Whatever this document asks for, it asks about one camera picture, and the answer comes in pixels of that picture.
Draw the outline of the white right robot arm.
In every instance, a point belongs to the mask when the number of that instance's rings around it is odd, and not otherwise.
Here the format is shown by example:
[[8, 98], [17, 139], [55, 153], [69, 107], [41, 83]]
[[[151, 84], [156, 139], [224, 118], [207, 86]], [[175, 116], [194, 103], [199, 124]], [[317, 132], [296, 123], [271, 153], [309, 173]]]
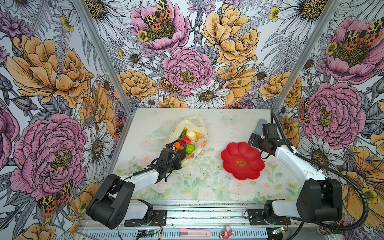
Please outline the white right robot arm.
[[310, 163], [300, 158], [294, 146], [280, 136], [278, 126], [262, 119], [251, 134], [248, 144], [276, 157], [302, 185], [296, 200], [271, 200], [264, 206], [264, 219], [294, 218], [306, 223], [338, 221], [342, 218], [342, 186], [327, 178]]

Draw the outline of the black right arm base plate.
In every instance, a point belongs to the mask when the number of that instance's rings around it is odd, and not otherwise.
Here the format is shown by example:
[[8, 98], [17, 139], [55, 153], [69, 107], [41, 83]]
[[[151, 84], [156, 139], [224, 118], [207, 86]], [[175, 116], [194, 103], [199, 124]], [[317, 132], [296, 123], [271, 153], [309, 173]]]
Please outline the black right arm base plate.
[[262, 209], [248, 209], [244, 212], [243, 217], [249, 220], [251, 226], [258, 225], [290, 225], [291, 219], [281, 216], [271, 215], [265, 217], [264, 210]]

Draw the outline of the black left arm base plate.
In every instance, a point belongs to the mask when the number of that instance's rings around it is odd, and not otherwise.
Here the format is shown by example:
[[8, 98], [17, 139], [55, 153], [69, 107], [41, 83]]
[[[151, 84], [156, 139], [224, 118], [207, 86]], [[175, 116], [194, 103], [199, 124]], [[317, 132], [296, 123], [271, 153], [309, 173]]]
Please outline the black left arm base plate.
[[152, 216], [142, 220], [125, 220], [125, 227], [165, 227], [167, 223], [167, 210], [153, 210]]

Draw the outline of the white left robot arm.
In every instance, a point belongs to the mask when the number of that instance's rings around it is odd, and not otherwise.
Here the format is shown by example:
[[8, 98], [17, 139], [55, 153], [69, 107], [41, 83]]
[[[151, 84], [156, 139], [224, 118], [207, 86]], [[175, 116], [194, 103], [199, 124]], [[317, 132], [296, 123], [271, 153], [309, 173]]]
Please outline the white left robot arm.
[[172, 171], [180, 170], [185, 156], [184, 149], [165, 147], [158, 158], [131, 176], [108, 175], [88, 204], [86, 214], [111, 230], [127, 221], [149, 224], [153, 218], [153, 205], [144, 200], [133, 200], [132, 196], [143, 188], [166, 180]]

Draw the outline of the red flower-shaped plate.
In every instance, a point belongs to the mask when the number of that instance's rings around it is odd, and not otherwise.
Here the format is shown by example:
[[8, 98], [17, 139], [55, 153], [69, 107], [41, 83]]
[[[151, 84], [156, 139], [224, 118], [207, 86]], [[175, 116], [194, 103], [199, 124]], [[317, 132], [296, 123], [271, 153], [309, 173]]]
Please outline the red flower-shaped plate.
[[256, 180], [265, 168], [260, 151], [245, 142], [230, 143], [221, 152], [223, 168], [237, 180]]

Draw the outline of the yellowish plastic bag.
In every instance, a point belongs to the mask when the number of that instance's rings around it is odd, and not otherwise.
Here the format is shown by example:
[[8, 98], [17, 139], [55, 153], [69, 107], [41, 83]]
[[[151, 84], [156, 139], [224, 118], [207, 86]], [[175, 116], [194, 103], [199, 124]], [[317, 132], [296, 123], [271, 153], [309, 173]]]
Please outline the yellowish plastic bag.
[[208, 132], [203, 123], [203, 120], [200, 118], [200, 116], [192, 116], [183, 119], [171, 128], [165, 140], [165, 144], [177, 140], [183, 132], [184, 128], [186, 128], [188, 131], [196, 132], [196, 136], [197, 134], [199, 134], [199, 136], [194, 140], [191, 139], [192, 145], [195, 146], [195, 150], [191, 154], [186, 154], [182, 160], [182, 169], [188, 168], [193, 163], [193, 161], [205, 148], [209, 140]]

